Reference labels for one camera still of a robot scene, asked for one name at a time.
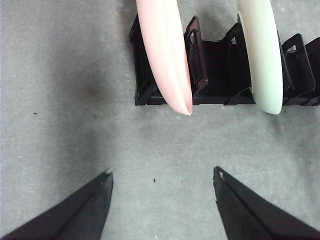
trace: floor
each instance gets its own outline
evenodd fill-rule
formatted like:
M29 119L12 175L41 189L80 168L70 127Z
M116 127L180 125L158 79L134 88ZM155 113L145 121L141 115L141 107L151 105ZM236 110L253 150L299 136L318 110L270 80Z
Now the floor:
M281 41L320 36L319 0L272 0ZM179 0L219 40L236 0ZM103 240L223 240L213 167L320 230L320 107L135 106L134 0L1 1L1 235L112 167Z

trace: plate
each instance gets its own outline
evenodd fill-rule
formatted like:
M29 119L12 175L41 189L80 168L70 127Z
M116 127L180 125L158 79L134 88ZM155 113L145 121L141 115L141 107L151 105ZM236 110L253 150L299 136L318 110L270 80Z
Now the plate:
M279 114L283 103L283 76L271 3L238 0L237 14L248 54L253 99L263 111Z
M144 47L155 82L168 105L192 114L190 74L176 0L136 0Z

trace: dish rack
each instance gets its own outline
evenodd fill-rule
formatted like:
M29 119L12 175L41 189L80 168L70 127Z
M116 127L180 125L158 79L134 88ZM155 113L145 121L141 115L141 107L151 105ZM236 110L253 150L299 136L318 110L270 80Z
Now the dish rack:
M162 105L153 76L138 15L129 33L135 65L135 105ZM237 22L219 41L202 40L200 22L194 16L184 33L193 105L255 104L245 37ZM320 105L320 37L307 45L297 33L282 45L283 105Z

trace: black dish rack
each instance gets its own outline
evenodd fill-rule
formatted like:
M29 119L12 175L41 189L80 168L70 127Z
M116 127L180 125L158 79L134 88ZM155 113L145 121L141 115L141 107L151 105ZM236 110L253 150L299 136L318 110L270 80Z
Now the black dish rack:
M165 104L148 61L138 16L129 39L134 52L135 105ZM184 42L193 105L255 104L241 23L237 22L222 40L206 41L201 37L199 18L194 16L184 33ZM320 37L305 45L302 35L297 33L282 45L279 40L279 45L283 105L320 105Z

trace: pink plate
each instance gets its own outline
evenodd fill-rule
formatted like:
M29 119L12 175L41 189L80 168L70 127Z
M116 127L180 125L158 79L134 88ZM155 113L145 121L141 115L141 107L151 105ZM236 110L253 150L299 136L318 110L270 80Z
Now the pink plate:
M136 0L142 38L156 84L171 108L192 113L192 92L176 0Z

